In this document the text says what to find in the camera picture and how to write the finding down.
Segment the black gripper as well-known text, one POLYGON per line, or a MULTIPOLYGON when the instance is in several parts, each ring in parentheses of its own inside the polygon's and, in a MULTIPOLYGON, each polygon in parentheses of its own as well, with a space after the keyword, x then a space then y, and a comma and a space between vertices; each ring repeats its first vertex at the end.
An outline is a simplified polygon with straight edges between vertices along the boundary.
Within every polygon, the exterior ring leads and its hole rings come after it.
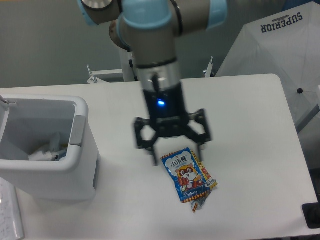
POLYGON ((203 162, 203 150, 206 143, 212 141, 206 110, 187 112, 181 83, 158 92, 144 90, 143 94, 149 119, 136 117, 133 122, 136 147, 147 151, 152 156, 153 165, 157 166, 155 144, 158 138, 186 136, 196 144, 198 159, 203 162), (151 136, 144 132, 147 128, 153 132, 151 136))

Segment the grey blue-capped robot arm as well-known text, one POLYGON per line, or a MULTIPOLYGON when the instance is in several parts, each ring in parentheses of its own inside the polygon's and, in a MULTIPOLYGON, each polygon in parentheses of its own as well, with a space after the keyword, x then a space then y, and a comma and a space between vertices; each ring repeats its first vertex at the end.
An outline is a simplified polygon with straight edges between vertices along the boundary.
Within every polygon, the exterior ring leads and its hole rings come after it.
POLYGON ((198 147, 210 142, 204 109, 186 109, 175 38, 220 26, 228 16, 225 0, 80 0, 89 25, 110 23, 109 35, 131 51, 149 118, 133 127, 136 145, 155 157, 159 138, 185 136, 198 147))

